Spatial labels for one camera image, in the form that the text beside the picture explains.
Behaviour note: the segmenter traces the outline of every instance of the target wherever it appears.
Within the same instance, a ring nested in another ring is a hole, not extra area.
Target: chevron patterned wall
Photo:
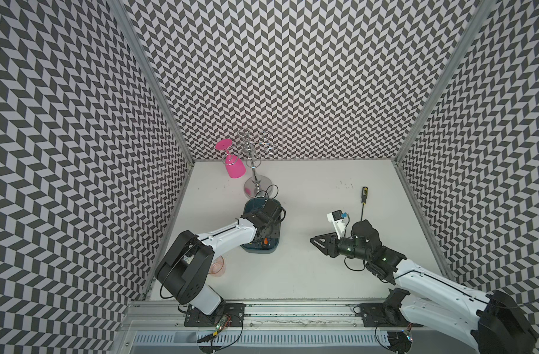
[[[240,127],[274,158],[395,155],[479,0],[125,0],[196,159]]]
[[[457,281],[539,298],[539,1],[498,2],[403,167]]]
[[[0,353],[107,349],[185,174],[103,0],[0,0]]]

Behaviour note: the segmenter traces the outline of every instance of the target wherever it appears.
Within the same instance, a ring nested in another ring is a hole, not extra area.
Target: screwdriver
[[[368,187],[362,187],[362,213],[360,214],[360,221],[364,218],[364,205],[368,199]]]

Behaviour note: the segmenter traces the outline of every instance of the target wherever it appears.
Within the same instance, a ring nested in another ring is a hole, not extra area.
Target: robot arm
[[[239,245],[270,237],[283,220],[282,211],[278,202],[268,199],[261,209],[218,230],[198,235],[183,231],[158,265],[156,279],[179,303],[191,304],[205,315],[217,313],[224,300],[204,286],[213,260]]]
[[[316,236],[311,243],[322,253],[362,259],[365,267],[395,288],[383,304],[383,322],[400,319],[452,336],[481,354],[529,354],[537,334],[511,296],[471,289],[424,269],[379,240],[378,231],[364,220],[355,223],[351,237],[336,233]]]

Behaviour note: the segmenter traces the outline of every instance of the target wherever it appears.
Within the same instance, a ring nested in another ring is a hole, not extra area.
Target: pink cup
[[[219,151],[226,151],[226,157],[224,158],[224,166],[226,166],[226,171],[231,178],[240,178],[246,173],[246,167],[241,159],[236,155],[231,154],[228,149],[232,145],[231,139],[224,139],[219,141],[215,149]]]

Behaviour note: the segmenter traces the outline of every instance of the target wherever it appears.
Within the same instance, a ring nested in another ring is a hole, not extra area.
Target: mounting plate
[[[407,327],[409,324],[402,315],[399,315],[399,319],[394,319],[393,316],[388,319],[383,310],[384,306],[382,303],[359,304],[358,307],[360,308],[359,315],[362,317],[364,327]],[[422,327],[422,325],[413,324],[413,327]]]
[[[231,315],[231,321],[229,327],[242,327],[242,321],[244,320],[244,308],[245,304],[238,303],[226,303],[221,314]],[[188,309],[188,313],[185,316],[185,327],[215,327],[216,322],[220,319],[219,315],[205,315],[199,309]]]

